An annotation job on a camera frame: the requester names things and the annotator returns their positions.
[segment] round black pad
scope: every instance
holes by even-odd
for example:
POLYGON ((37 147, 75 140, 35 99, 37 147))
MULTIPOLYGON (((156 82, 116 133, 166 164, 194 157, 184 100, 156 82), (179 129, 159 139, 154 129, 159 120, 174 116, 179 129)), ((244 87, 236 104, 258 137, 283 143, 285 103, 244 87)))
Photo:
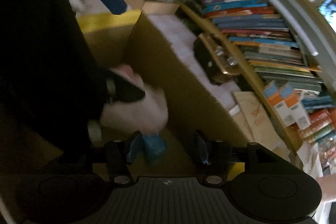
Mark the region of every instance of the round black pad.
POLYGON ((106 183, 96 174, 33 174, 16 188, 16 201, 31 221, 69 223, 96 211, 107 194, 106 183))
POLYGON ((322 193, 312 177, 242 173, 230 185, 233 204, 244 214, 267 223, 294 223, 312 216, 322 193))

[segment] wooden shelf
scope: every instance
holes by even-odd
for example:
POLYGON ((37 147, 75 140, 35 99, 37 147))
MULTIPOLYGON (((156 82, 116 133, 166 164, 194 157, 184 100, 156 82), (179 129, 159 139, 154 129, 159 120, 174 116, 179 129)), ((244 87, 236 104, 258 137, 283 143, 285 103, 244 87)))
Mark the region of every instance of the wooden shelf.
POLYGON ((246 61, 243 53, 239 50, 236 45, 233 45, 228 39, 227 36, 221 33, 220 30, 209 20, 203 19, 199 17, 194 11, 192 11, 189 7, 184 4, 180 4, 180 8, 204 31, 215 35, 220 39, 223 46, 227 48, 227 50, 232 54, 237 63, 241 68, 241 73, 247 80, 247 82, 251 85, 259 100, 263 103, 266 109, 269 111, 271 116, 278 123, 278 128, 281 130, 280 134, 283 137, 286 145, 290 150, 296 152, 302 141, 299 139, 297 133, 291 128, 286 127, 282 122, 281 118, 277 114, 277 112, 273 109, 273 107, 268 103, 266 97, 263 94, 263 90, 265 85, 258 74, 254 71, 253 67, 246 61))

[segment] cardboard box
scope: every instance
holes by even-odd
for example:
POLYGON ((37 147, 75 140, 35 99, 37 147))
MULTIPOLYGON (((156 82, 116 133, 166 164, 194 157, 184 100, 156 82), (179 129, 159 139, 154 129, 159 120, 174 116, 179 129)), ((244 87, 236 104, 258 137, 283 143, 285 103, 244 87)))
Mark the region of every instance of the cardboard box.
POLYGON ((286 105, 291 110, 291 113, 297 123, 299 129, 303 130, 310 126, 309 116, 301 104, 300 98, 290 85, 290 83, 285 84, 279 90, 281 98, 285 101, 286 105))
POLYGON ((276 112, 278 112, 279 116, 286 126, 290 126, 295 123, 294 117, 292 116, 290 109, 280 96, 275 81, 272 81, 266 86, 264 94, 270 105, 276 110, 276 112))
MULTIPOLYGON (((178 59, 145 14, 132 10, 120 16, 86 15, 78 18, 78 23, 99 65, 113 67, 128 63, 145 82, 165 92, 169 123, 161 136, 168 148, 153 166, 146 165, 139 156, 129 167, 132 175, 194 176, 195 168, 186 151, 192 143, 191 135, 198 129, 209 139, 246 145, 246 138, 229 113, 178 59)), ((24 216, 15 202, 17 183, 61 152, 37 133, 18 126, 1 107, 0 111, 0 210, 7 221, 18 223, 24 216)), ((106 128, 102 134, 103 142, 125 138, 106 128)), ((94 170, 102 176, 107 172, 104 165, 94 166, 94 170)))

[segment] small box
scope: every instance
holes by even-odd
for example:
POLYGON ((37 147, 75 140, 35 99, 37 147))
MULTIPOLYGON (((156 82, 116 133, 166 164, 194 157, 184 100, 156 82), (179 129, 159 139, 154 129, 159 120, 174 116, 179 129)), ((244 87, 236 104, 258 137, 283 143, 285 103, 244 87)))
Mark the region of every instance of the small box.
POLYGON ((303 130, 310 126, 309 116, 303 107, 299 96, 290 85, 290 83, 285 84, 279 90, 281 98, 285 101, 286 105, 291 110, 291 113, 299 127, 299 129, 303 130))
POLYGON ((281 98, 275 81, 270 82, 264 89, 264 95, 270 105, 277 111, 286 126, 295 123, 295 119, 285 101, 281 98))

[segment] qr code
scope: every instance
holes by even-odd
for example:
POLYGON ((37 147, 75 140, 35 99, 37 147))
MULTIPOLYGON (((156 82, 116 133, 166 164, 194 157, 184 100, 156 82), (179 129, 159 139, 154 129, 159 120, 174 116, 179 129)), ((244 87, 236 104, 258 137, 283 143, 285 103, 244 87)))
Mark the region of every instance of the qr code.
POLYGON ((297 124, 299 128, 305 128, 308 125, 308 121, 306 117, 301 117, 300 119, 297 120, 297 124))
POLYGON ((287 117, 284 118, 283 121, 285 122, 285 124, 293 124, 295 122, 292 115, 288 115, 287 117))
POLYGON ((278 103, 278 104, 275 106, 275 108, 280 108, 280 107, 283 107, 283 106, 284 106, 284 103, 281 102, 281 103, 278 103))

